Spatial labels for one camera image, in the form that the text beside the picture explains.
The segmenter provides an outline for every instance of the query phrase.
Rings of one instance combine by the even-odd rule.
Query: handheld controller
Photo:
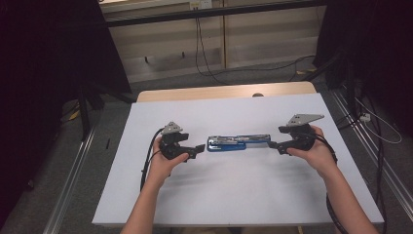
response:
[[[280,126],[279,130],[282,134],[290,134],[292,140],[277,143],[275,141],[269,141],[268,146],[270,148],[278,149],[280,154],[288,154],[287,148],[296,148],[301,150],[310,150],[316,141],[313,137],[314,130],[309,125],[310,122],[323,118],[323,115],[310,115],[310,114],[296,114],[286,124],[286,126]]]
[[[180,133],[181,131],[182,128],[173,122],[169,122],[169,124],[167,124],[161,131],[162,140],[160,149],[162,154],[169,160],[174,159],[183,153],[189,154],[188,159],[195,159],[198,153],[202,153],[205,150],[206,146],[204,144],[195,147],[180,146],[179,142],[187,140],[189,137],[188,134]]]

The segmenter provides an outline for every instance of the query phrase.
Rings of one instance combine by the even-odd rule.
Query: white tabletop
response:
[[[313,124],[335,149],[338,166],[372,222],[383,219],[320,94],[138,102],[132,105],[93,223],[123,225],[139,195],[153,134],[174,121],[188,133],[183,146],[209,136],[269,134],[274,141],[294,114],[323,114]],[[322,179],[304,160],[270,148],[203,152],[178,165],[161,188],[155,224],[270,226],[329,223]]]

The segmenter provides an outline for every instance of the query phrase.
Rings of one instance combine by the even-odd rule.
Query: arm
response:
[[[151,161],[151,167],[145,185],[133,206],[131,215],[122,229],[122,234],[152,233],[152,226],[155,216],[155,208],[159,190],[164,184],[165,179],[170,175],[172,169],[185,161],[188,154],[184,153],[178,157],[168,160],[159,150],[161,139],[157,138],[154,142],[153,152],[156,153]]]
[[[316,134],[323,136],[320,128],[313,126],[313,129]],[[316,140],[309,151],[288,148],[287,152],[305,159],[311,167],[317,170],[324,180],[331,206],[348,233],[378,233],[335,164],[330,151],[322,142]]]

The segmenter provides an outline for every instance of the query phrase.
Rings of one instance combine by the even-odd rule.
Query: electrical outlet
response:
[[[360,120],[364,121],[364,122],[369,122],[370,121],[370,114],[362,113],[360,115]]]
[[[201,0],[200,1],[200,9],[211,9],[212,8],[212,0]]]
[[[201,5],[200,1],[190,1],[189,10],[195,11],[195,10],[201,9],[200,5]]]

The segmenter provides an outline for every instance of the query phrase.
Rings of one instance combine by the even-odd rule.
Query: cable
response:
[[[209,66],[208,66],[208,63],[207,63],[207,57],[206,57],[206,54],[205,54],[205,48],[204,48],[204,42],[203,42],[203,36],[202,36],[200,19],[196,18],[196,23],[197,23],[197,51],[196,51],[196,55],[195,55],[195,64],[197,65],[197,70],[198,70],[198,72],[199,72],[201,75],[203,75],[203,76],[212,76],[212,78],[213,78],[216,82],[218,82],[218,83],[220,83],[220,84],[229,85],[229,84],[227,84],[227,83],[225,83],[225,82],[219,81],[219,80],[215,77],[215,76],[220,75],[220,74],[223,74],[223,73],[227,73],[227,72],[238,72],[238,71],[273,71],[273,70],[279,70],[279,69],[283,69],[283,68],[289,67],[289,66],[291,66],[291,65],[294,65],[294,64],[296,64],[298,61],[301,61],[301,60],[303,60],[303,59],[315,57],[315,56],[306,56],[306,57],[298,58],[298,59],[296,59],[296,60],[295,60],[294,62],[292,62],[292,63],[289,63],[289,64],[284,65],[284,66],[280,66],[280,67],[274,67],[274,68],[243,68],[243,69],[235,69],[235,70],[223,70],[223,71],[218,71],[218,72],[216,72],[216,73],[212,73],[212,72],[210,71]],[[199,47],[198,47],[199,43],[198,43],[198,42],[199,42],[199,41],[201,41],[201,46],[202,46],[202,49],[203,49],[204,60],[205,60],[205,62],[206,62],[206,68],[207,68],[207,70],[208,70],[207,73],[203,73],[203,72],[200,70],[199,65],[198,65],[198,51],[199,51]]]
[[[358,100],[358,98],[356,98],[356,101],[357,101],[362,107],[364,107],[364,109],[367,110],[370,114],[372,114],[372,115],[373,115],[374,117],[376,117],[378,120],[383,121],[383,122],[384,122],[387,126],[389,126],[395,133],[397,133],[397,134],[398,134],[398,137],[399,137],[399,140],[398,140],[398,141],[391,141],[391,140],[385,139],[385,138],[377,135],[377,134],[374,133],[370,128],[368,128],[367,124],[366,124],[365,121],[364,121],[364,125],[365,125],[365,127],[366,127],[367,130],[369,130],[374,136],[378,137],[379,139],[382,139],[382,140],[385,141],[385,142],[392,143],[392,144],[401,143],[401,141],[403,140],[403,137],[401,136],[401,134],[400,134],[394,127],[392,127],[391,124],[389,124],[389,123],[386,122],[384,119],[380,118],[378,115],[376,115],[375,113],[373,113],[373,111],[371,111],[371,110],[368,109],[364,104],[362,104],[362,102],[361,102],[360,100]]]
[[[313,58],[313,57],[315,57],[315,56],[307,56],[307,57],[302,57],[302,58],[296,59],[295,62],[294,62],[294,74],[291,76],[291,78],[289,78],[288,82],[291,82],[292,79],[294,79],[295,75],[297,74],[297,62],[301,61],[301,60],[304,60],[304,59],[307,59],[307,58]]]
[[[159,152],[159,151],[157,151],[157,152],[153,153],[153,154],[152,154],[152,157],[151,157],[150,155],[151,155],[151,151],[152,151],[152,146],[154,145],[156,136],[157,136],[163,129],[164,129],[164,128],[161,128],[160,130],[158,130],[158,131],[154,134],[154,136],[153,136],[153,138],[152,138],[152,140],[151,140],[151,144],[149,145],[148,154],[146,155],[145,165],[143,166],[143,170],[142,170],[142,178],[140,179],[140,191],[142,191],[143,185],[145,184],[146,175],[147,175],[147,173],[148,173],[148,168],[149,168],[149,164],[150,164],[150,162],[151,162],[151,160],[152,160],[152,157]]]
[[[337,160],[335,151],[334,151],[333,147],[331,147],[331,145],[328,143],[328,141],[324,138],[324,136],[317,135],[317,134],[303,134],[303,133],[300,133],[299,135],[304,136],[304,137],[310,137],[310,138],[313,138],[315,140],[321,141],[328,148],[328,150],[331,153],[331,157],[333,158],[334,162],[337,164],[338,160]],[[337,215],[335,214],[334,209],[331,206],[330,199],[328,198],[328,194],[326,196],[326,205],[327,205],[328,213],[330,214],[331,219],[333,220],[333,223],[337,227],[337,229],[342,234],[348,234],[346,229],[343,227],[343,225],[338,220]]]
[[[376,123],[377,123],[377,127],[376,125],[373,123],[374,128],[376,129],[378,135],[380,136],[382,133],[382,129],[380,126],[380,121],[379,121],[379,117],[376,115],[376,109],[374,107],[373,101],[371,100],[371,98],[369,96],[367,96],[368,101],[370,102],[370,105],[372,107],[372,112],[374,112],[374,116],[376,117]],[[379,148],[377,151],[377,172],[376,172],[376,186],[377,186],[377,192],[376,192],[376,197],[375,197],[375,202],[376,205],[381,206],[382,208],[382,216],[383,216],[383,234],[387,233],[387,213],[386,213],[386,205],[385,205],[385,201],[384,201],[384,197],[383,197],[383,191],[382,191],[382,177],[383,177],[383,166],[384,166],[384,162],[385,162],[385,155],[383,153],[384,151],[384,145],[383,145],[383,141],[382,138],[379,137]]]
[[[206,51],[204,48],[204,41],[203,41],[203,34],[201,31],[201,23],[200,23],[200,19],[195,18],[195,21],[197,23],[197,52],[195,53],[195,64],[197,65],[197,69],[200,72],[200,74],[204,75],[204,73],[201,72],[200,68],[198,67],[198,42],[201,40],[201,46],[203,47],[203,55],[204,55],[204,60],[206,62],[206,68],[207,71],[209,72],[210,76],[212,76],[212,78],[219,84],[222,85],[229,85],[228,83],[219,81],[218,79],[216,79],[216,77],[212,74],[212,72],[209,69],[209,65],[207,64],[207,56],[206,56]]]

